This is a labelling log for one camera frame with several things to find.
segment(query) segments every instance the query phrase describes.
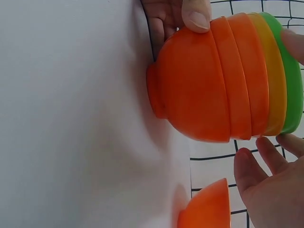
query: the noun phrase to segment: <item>green bowl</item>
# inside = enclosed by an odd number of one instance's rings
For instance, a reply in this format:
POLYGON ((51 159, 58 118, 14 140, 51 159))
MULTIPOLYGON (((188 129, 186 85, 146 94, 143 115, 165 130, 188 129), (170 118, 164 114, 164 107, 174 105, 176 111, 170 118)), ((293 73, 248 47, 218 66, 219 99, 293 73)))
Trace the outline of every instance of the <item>green bowl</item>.
POLYGON ((269 25, 280 49, 287 87, 287 111, 281 133, 294 132, 301 121, 303 113, 303 84, 299 63, 289 54, 281 40, 283 26, 269 13, 260 13, 269 25))

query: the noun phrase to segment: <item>hand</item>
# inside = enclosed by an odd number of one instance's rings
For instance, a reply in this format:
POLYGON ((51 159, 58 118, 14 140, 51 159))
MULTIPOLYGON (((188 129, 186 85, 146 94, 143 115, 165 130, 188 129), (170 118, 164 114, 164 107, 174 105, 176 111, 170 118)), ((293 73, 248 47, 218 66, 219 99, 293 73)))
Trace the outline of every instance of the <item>hand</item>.
MULTIPOLYGON (((287 50, 304 64, 304 36, 282 32, 287 50)), ((240 149, 234 160, 234 176, 240 196, 255 228, 304 227, 304 140, 280 135, 279 144, 298 160, 288 163, 265 137, 256 146, 273 176, 268 177, 248 149, 240 149)))
POLYGON ((203 33, 210 28, 209 0, 142 0, 150 26, 154 57, 177 28, 203 33))

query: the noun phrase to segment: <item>orange bowl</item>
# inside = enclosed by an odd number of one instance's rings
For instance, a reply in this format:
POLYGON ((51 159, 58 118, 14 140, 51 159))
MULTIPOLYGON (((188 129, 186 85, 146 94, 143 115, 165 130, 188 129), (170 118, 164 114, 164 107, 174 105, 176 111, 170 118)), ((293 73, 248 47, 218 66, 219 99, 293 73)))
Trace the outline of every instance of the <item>orange bowl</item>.
POLYGON ((211 31, 222 66, 230 117, 230 137, 251 138, 251 114, 245 75, 237 44, 225 17, 211 22, 211 31))
POLYGON ((230 228, 227 179, 221 179, 194 196, 178 218, 178 228, 230 228))
POLYGON ((269 113, 268 78, 262 44, 256 28, 245 13, 228 17, 241 57, 251 111, 252 136, 261 136, 269 113))
POLYGON ((228 142, 228 102, 218 51, 211 32, 187 28, 162 47, 147 71, 151 106, 184 135, 207 142, 228 142))

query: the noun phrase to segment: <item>stacked bowls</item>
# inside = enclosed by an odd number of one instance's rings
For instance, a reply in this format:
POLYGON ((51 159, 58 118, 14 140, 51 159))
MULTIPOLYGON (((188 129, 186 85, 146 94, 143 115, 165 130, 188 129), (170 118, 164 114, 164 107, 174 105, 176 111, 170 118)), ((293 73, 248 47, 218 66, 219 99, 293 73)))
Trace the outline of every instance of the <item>stacked bowls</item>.
POLYGON ((239 13, 211 21, 205 34, 176 32, 147 70, 155 115, 205 142, 295 131, 302 77, 282 30, 268 13, 239 13))

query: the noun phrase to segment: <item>white wall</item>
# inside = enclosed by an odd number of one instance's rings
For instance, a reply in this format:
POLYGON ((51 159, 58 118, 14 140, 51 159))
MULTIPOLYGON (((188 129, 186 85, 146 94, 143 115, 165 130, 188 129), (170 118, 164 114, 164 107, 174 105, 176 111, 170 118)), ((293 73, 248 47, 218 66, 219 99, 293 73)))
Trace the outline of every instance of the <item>white wall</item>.
POLYGON ((156 120, 138 0, 0 2, 2 228, 173 228, 188 140, 156 120))

